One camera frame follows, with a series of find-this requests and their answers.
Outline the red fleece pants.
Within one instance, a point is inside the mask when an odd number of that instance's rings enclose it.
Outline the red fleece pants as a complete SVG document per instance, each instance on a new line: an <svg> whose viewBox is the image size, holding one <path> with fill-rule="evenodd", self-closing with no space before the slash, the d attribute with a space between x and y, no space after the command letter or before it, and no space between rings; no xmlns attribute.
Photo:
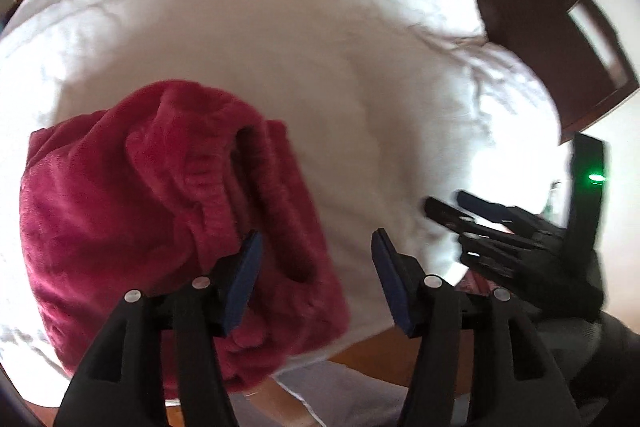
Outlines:
<svg viewBox="0 0 640 427"><path fill-rule="evenodd" d="M251 231L264 241L259 275L241 324L216 341L232 391L329 346L349 325L285 124L226 91L170 80L29 138L22 249L68 373L127 291L176 291Z"/></svg>

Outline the grey trouser leg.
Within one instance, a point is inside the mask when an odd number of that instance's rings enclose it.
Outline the grey trouser leg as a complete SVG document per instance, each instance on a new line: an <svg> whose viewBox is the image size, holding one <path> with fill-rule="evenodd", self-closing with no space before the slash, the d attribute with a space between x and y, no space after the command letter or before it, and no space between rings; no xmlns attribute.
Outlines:
<svg viewBox="0 0 640 427"><path fill-rule="evenodd" d="M408 389L323 361L230 395L241 426L395 426Z"/></svg>

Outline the white bed blanket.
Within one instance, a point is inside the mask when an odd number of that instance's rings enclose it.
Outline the white bed blanket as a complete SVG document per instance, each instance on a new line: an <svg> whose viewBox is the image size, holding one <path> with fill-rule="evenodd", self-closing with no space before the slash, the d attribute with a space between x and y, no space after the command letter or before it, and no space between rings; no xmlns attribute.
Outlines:
<svg viewBox="0 0 640 427"><path fill-rule="evenodd" d="M464 190L538 212L558 112L514 52L408 25L397 0L24 0L1 35L1 362L22 396L61 402L68 376L44 333L18 238L32 132L158 80L231 92L283 121L352 312L348 332L288 367L392 323L369 241L449 283L465 269L421 199Z"/></svg>

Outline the dark wooden headboard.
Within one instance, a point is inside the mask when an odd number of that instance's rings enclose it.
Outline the dark wooden headboard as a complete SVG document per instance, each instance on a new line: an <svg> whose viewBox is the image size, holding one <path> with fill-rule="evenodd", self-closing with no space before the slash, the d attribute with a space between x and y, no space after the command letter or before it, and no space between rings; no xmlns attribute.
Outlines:
<svg viewBox="0 0 640 427"><path fill-rule="evenodd" d="M564 140L639 88L616 32L593 0L477 0L489 39L544 83Z"/></svg>

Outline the white pillow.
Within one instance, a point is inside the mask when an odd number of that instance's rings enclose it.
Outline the white pillow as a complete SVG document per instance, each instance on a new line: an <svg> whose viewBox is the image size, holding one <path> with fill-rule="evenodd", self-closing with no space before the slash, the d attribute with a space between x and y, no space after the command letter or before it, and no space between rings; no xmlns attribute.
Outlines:
<svg viewBox="0 0 640 427"><path fill-rule="evenodd" d="M397 9L408 25L443 39L487 37L477 0L397 0Z"/></svg>

